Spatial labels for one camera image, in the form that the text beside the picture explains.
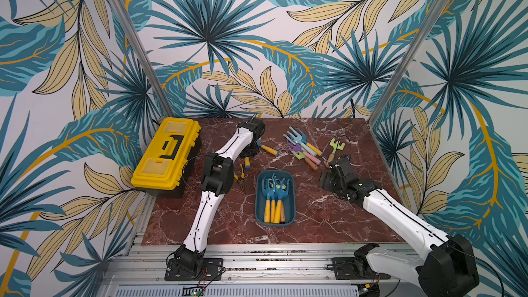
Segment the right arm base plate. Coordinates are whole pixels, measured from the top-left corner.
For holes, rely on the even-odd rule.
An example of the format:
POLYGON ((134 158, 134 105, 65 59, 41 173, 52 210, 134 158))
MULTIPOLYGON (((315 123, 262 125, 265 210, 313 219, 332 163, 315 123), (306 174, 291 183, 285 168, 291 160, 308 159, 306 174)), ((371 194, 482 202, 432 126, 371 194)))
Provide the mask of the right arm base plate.
POLYGON ((388 280, 390 275, 374 272, 365 260, 356 257, 336 257, 325 266, 334 273, 336 280, 388 280))

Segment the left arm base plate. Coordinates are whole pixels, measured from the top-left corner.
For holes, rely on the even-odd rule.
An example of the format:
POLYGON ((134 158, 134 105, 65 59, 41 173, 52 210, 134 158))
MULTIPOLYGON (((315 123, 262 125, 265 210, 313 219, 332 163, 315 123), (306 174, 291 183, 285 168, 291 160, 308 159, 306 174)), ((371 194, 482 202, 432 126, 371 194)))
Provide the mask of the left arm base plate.
POLYGON ((224 260, 222 258, 199 259, 199 261, 190 268, 186 268, 176 259, 170 258, 167 263, 164 280, 169 282, 192 281, 199 279, 205 281, 220 280, 225 269, 224 260))

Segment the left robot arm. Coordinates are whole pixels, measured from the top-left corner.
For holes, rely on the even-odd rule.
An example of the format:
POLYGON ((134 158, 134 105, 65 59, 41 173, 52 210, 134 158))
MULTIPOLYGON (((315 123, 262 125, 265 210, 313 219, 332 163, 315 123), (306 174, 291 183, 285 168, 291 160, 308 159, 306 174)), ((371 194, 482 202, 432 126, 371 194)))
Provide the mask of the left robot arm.
POLYGON ((265 131, 265 123, 256 117, 236 126, 234 135, 222 148, 205 156, 199 207, 184 242, 173 254, 173 265, 167 267, 170 270, 195 278, 205 268, 204 254, 210 227, 221 201, 230 192, 235 180, 235 160, 240 155, 258 152, 257 142, 265 131))

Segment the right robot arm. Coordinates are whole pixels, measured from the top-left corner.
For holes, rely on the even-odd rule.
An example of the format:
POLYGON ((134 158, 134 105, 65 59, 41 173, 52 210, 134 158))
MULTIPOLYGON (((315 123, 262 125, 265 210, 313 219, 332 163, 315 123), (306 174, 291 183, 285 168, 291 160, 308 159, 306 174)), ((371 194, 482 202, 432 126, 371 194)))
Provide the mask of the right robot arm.
POLYGON ((321 173, 318 186, 383 221, 417 253, 412 257, 368 243, 357 249, 350 261, 334 263, 338 269, 351 269, 361 279, 394 276, 420 287, 427 296, 465 296, 479 285, 469 240, 435 228, 374 181, 361 180, 348 156, 331 162, 321 173))

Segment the blue claw rake yellow handle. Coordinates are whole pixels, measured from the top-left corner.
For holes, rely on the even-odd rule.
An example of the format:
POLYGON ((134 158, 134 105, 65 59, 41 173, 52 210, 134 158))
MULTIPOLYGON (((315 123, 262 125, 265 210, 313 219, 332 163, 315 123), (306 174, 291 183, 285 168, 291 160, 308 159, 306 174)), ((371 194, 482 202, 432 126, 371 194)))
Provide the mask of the blue claw rake yellow handle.
POLYGON ((279 156, 279 151, 264 145, 261 140, 257 140, 257 146, 275 157, 279 156))

